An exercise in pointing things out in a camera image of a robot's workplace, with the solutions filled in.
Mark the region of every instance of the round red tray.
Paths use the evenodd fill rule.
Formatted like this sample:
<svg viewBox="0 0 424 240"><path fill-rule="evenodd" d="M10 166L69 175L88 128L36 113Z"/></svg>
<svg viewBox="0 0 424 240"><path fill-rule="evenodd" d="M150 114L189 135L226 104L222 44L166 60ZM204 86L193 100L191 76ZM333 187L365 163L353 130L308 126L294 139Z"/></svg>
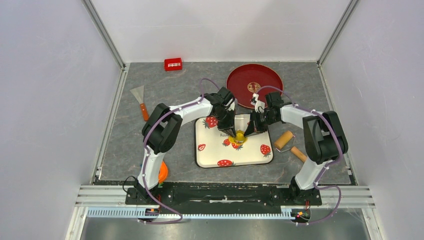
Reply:
<svg viewBox="0 0 424 240"><path fill-rule="evenodd" d="M248 108L255 108L251 105L253 93L263 86L273 86L283 91L283 82L280 76L271 68L259 64L241 65L234 69L228 76L226 88L232 92L238 104ZM265 95L275 92L275 89L264 88L259 92L259 100L265 103Z"/></svg>

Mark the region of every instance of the red box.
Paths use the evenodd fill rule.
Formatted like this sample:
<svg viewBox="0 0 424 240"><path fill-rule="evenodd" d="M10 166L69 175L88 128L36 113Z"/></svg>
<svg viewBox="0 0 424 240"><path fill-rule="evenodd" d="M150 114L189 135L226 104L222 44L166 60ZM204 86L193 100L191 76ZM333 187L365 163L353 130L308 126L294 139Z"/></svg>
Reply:
<svg viewBox="0 0 424 240"><path fill-rule="evenodd" d="M163 67L165 71L176 71L183 69L183 60L181 57L165 59Z"/></svg>

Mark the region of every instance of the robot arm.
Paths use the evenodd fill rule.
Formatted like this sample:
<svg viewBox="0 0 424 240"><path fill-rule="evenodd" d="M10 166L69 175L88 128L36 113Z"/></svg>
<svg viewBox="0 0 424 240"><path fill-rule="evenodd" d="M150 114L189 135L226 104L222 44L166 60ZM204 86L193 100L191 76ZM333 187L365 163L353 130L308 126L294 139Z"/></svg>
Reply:
<svg viewBox="0 0 424 240"><path fill-rule="evenodd" d="M329 129L317 115L297 108L297 104L284 102L279 92L271 92L265 96L268 105L266 108L258 97L256 93L253 94L252 104L255 105L255 111L250 114L250 123L244 135L263 133L268 129L268 125L276 122L290 123L302 128L308 157L300 172L293 177L290 188L296 193L294 197L313 189L314 180L320 171L339 155ZM317 113L322 114L330 123L342 152L346 153L348 142L337 113L334 111Z"/></svg>
<svg viewBox="0 0 424 240"><path fill-rule="evenodd" d="M148 189L152 189L158 184L158 175L161 169L162 160L165 153L169 151L177 140L178 133L182 125L201 117L214 116L218 120L217 127L220 131L235 137L234 127L235 116L235 98L226 88L221 88L217 93L205 94L201 97L176 106L166 106L161 103L156 106L150 118L143 127L142 134L146 137L152 126L169 111L179 109L167 116L163 122L165 126L158 125L150 135L147 141L149 151L144 151L144 158L147 158L145 170L145 179ZM143 184L143 171L138 175L138 181Z"/></svg>

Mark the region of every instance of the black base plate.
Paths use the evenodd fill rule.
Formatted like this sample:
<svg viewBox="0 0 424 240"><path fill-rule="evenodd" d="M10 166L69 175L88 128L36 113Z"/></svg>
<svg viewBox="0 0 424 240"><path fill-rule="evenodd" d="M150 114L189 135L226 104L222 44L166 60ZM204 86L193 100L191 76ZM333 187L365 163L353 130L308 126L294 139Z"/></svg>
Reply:
<svg viewBox="0 0 424 240"><path fill-rule="evenodd" d="M279 214L281 206L305 206L306 200L311 206L322 205L320 193L316 191L312 197L294 201L288 188L277 188L277 185L164 182L161 187L155 187L152 194L182 214ZM136 193L135 188L129 188L125 204L154 204L151 199L135 197ZM161 212L172 213L166 209Z"/></svg>

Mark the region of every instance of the white wall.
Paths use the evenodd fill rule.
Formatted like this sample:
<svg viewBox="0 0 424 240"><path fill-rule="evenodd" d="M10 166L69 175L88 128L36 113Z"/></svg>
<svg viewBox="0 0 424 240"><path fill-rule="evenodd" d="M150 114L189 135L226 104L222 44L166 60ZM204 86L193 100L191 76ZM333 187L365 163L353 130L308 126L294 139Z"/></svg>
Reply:
<svg viewBox="0 0 424 240"><path fill-rule="evenodd" d="M126 62L316 61L349 0L93 0Z"/></svg>
<svg viewBox="0 0 424 240"><path fill-rule="evenodd" d="M422 239L424 2L360 1L323 65L387 239Z"/></svg>
<svg viewBox="0 0 424 240"><path fill-rule="evenodd" d="M0 239L64 239L118 79L81 1L0 1Z"/></svg>

